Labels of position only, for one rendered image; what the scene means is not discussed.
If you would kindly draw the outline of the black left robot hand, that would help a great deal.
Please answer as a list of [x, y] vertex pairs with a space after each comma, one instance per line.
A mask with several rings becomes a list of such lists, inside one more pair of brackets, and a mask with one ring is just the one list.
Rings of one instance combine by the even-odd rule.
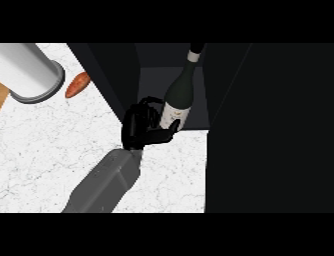
[[168, 143], [177, 133], [180, 120], [176, 119], [167, 128], [160, 128], [161, 115], [151, 103], [163, 104], [164, 101], [148, 96], [126, 111], [121, 128], [126, 150], [142, 150], [146, 145]]

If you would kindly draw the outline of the dark green wine bottle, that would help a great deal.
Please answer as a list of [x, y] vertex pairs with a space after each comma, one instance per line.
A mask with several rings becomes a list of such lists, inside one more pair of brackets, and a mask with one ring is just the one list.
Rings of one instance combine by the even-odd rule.
[[185, 126], [194, 103], [194, 72], [204, 46], [204, 43], [191, 44], [182, 72], [168, 86], [160, 119], [163, 129], [167, 129], [176, 120], [180, 120], [177, 129]]

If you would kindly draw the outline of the dark open cabinet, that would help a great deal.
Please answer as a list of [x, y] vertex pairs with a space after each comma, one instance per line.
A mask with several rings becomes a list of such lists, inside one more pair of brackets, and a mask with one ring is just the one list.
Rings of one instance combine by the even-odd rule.
[[[137, 99], [146, 96], [164, 98], [167, 88], [182, 72], [189, 48], [189, 43], [136, 43], [140, 63]], [[185, 130], [210, 129], [202, 73], [204, 56], [205, 54], [201, 54], [192, 77], [194, 105], [183, 126]]]

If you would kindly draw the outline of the narrow dark cabinet door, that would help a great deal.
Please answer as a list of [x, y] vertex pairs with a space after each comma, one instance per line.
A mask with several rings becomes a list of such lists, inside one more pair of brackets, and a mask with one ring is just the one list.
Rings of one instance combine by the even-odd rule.
[[71, 52], [103, 99], [123, 120], [137, 102], [140, 64], [133, 43], [70, 43]]

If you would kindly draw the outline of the white cylinder with grey rim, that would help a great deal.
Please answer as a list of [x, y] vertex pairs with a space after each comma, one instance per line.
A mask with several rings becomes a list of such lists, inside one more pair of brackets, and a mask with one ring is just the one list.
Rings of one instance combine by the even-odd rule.
[[59, 91], [65, 70], [34, 43], [0, 43], [0, 83], [24, 104], [46, 101]]

